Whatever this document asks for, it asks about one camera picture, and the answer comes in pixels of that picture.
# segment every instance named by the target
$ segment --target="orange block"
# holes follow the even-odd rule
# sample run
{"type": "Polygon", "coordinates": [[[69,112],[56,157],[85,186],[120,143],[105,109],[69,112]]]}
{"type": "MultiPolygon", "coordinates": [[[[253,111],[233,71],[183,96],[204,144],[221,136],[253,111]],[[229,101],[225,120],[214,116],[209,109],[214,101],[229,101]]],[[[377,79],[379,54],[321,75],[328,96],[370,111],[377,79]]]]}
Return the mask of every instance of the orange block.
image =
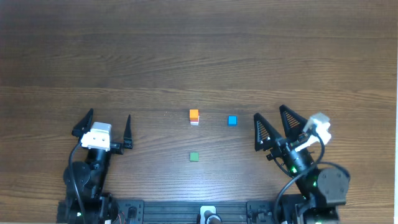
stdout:
{"type": "Polygon", "coordinates": [[[189,120],[191,122],[199,122],[199,110],[189,110],[189,120]]]}

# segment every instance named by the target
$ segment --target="wooden tabletop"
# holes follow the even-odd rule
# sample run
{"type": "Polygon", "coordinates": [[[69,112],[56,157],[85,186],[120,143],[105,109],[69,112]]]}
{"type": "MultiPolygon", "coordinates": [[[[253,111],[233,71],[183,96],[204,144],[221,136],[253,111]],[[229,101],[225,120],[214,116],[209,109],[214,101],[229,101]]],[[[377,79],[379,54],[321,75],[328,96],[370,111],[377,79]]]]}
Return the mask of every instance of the wooden tabletop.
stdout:
{"type": "Polygon", "coordinates": [[[106,181],[117,198],[274,200],[289,178],[254,151],[252,116],[260,112],[282,132],[278,107],[286,104],[331,118],[324,161],[352,176],[343,223],[391,223],[397,7],[1,1],[0,221],[55,222],[76,143],[70,133],[90,108],[118,140],[132,117],[134,149],[111,159],[106,181]],[[200,110],[199,126],[189,109],[200,110]],[[236,127],[227,126],[230,114],[236,127]]]}

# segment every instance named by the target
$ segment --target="green block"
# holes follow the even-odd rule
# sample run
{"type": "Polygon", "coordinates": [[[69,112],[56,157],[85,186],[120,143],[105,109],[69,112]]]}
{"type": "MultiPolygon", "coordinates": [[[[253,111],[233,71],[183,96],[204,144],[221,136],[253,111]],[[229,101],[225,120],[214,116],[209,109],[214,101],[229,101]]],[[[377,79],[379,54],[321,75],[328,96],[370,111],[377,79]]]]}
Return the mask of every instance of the green block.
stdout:
{"type": "Polygon", "coordinates": [[[191,152],[189,161],[191,161],[191,162],[199,162],[199,153],[191,152]]]}

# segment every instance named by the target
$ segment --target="small cube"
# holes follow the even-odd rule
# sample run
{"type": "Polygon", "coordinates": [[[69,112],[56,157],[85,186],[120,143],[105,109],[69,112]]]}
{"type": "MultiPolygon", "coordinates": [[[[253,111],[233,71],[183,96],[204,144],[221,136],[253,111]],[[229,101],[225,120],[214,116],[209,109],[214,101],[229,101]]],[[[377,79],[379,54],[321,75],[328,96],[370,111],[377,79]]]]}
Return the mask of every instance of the small cube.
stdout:
{"type": "Polygon", "coordinates": [[[199,153],[191,152],[189,161],[191,161],[191,162],[199,162],[199,153]]]}
{"type": "Polygon", "coordinates": [[[189,110],[189,120],[191,122],[199,122],[199,110],[189,110]]]}
{"type": "Polygon", "coordinates": [[[238,118],[236,116],[228,116],[228,126],[236,126],[238,124],[238,118]]]}

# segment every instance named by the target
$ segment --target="black cable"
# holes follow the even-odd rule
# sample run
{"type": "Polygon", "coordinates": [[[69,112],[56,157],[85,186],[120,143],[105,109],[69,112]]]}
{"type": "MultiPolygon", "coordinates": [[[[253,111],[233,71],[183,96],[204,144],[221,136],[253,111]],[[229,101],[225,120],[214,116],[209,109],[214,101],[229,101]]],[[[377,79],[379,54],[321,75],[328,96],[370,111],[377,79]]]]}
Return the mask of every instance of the black cable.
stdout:
{"type": "Polygon", "coordinates": [[[274,161],[275,161],[276,165],[281,169],[281,171],[283,171],[290,178],[293,178],[292,174],[290,174],[287,170],[285,170],[285,168],[276,160],[276,158],[274,158],[274,161]]]}
{"type": "Polygon", "coordinates": [[[326,164],[326,165],[334,166],[337,169],[339,169],[340,171],[342,171],[347,176],[348,180],[351,180],[351,176],[350,176],[348,170],[345,169],[343,166],[341,166],[339,164],[335,164],[334,162],[320,162],[319,164],[326,164]]]}
{"type": "Polygon", "coordinates": [[[279,219],[278,219],[278,204],[279,204],[279,201],[282,198],[283,194],[285,193],[285,191],[291,185],[293,185],[297,180],[299,180],[303,176],[307,175],[311,170],[316,168],[316,166],[321,162],[321,160],[323,158],[323,155],[325,154],[325,144],[323,143],[322,139],[319,137],[318,134],[314,134],[314,136],[319,139],[319,143],[321,144],[321,154],[319,155],[318,159],[310,166],[310,168],[306,169],[305,171],[303,171],[299,175],[295,176],[291,181],[289,181],[289,183],[287,183],[285,185],[285,187],[282,188],[282,190],[280,190],[280,192],[279,192],[279,194],[278,194],[278,196],[277,196],[277,198],[275,200],[275,203],[274,203],[273,216],[274,216],[274,222],[275,223],[279,223],[279,219]]]}
{"type": "Polygon", "coordinates": [[[85,220],[86,212],[85,212],[85,208],[84,208],[83,202],[81,201],[79,191],[77,189],[76,180],[75,180],[75,173],[73,172],[73,164],[72,164],[73,155],[75,154],[76,150],[80,146],[81,146],[81,143],[79,141],[79,143],[75,146],[75,148],[72,149],[72,152],[70,152],[70,155],[69,155],[69,175],[70,175],[70,180],[72,181],[72,184],[73,184],[73,188],[74,188],[75,193],[76,193],[77,202],[79,203],[79,207],[80,207],[80,210],[81,210],[81,216],[83,217],[83,223],[86,224],[86,220],[85,220]]]}

